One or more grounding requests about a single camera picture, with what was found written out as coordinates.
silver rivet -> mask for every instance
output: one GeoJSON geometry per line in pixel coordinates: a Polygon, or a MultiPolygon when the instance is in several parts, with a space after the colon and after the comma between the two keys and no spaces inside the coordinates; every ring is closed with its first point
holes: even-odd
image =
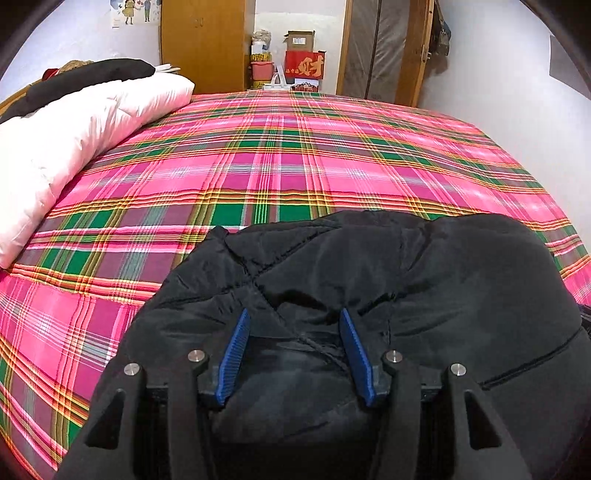
{"type": "Polygon", "coordinates": [[[138,364],[127,364],[125,365],[123,371],[125,372],[125,375],[133,377],[134,375],[137,375],[139,373],[139,369],[140,367],[138,364]]]}
{"type": "Polygon", "coordinates": [[[452,369],[452,373],[457,377],[461,377],[462,375],[466,375],[466,367],[464,367],[462,364],[453,364],[451,369],[452,369]]]}
{"type": "Polygon", "coordinates": [[[386,353],[386,360],[388,362],[392,362],[393,364],[400,363],[402,359],[402,354],[400,352],[397,352],[396,350],[390,350],[386,353]]]}
{"type": "Polygon", "coordinates": [[[199,363],[205,359],[205,352],[203,350],[191,350],[188,354],[190,362],[199,363]]]}

red box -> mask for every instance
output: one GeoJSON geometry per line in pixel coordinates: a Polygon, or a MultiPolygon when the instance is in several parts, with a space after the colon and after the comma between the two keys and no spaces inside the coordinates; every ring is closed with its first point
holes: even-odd
{"type": "Polygon", "coordinates": [[[325,58],[323,51],[288,50],[285,52],[285,76],[322,80],[325,58]]]}

plaid bed sheet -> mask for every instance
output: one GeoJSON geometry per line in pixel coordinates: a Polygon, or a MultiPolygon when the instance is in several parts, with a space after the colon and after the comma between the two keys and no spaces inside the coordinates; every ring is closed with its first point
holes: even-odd
{"type": "Polygon", "coordinates": [[[509,215],[591,303],[569,220],[472,125],[306,93],[194,97],[92,161],[0,274],[0,433],[18,460],[52,478],[134,314],[213,226],[343,209],[509,215]]]}

wall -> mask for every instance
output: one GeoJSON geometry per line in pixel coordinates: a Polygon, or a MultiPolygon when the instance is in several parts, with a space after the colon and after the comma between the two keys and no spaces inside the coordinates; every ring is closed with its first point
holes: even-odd
{"type": "Polygon", "coordinates": [[[346,0],[256,0],[255,30],[271,32],[271,53],[280,62],[288,30],[316,30],[314,49],[326,50],[322,92],[336,93],[345,7],[346,0]]]}
{"type": "Polygon", "coordinates": [[[470,122],[548,190],[591,249],[591,101],[550,77],[550,32],[519,0],[441,0],[449,57],[419,106],[470,122]]]}
{"type": "Polygon", "coordinates": [[[108,0],[64,0],[12,61],[0,80],[0,100],[41,78],[46,69],[70,60],[131,57],[158,65],[158,27],[139,21],[133,27],[112,28],[110,8],[108,0]]]}

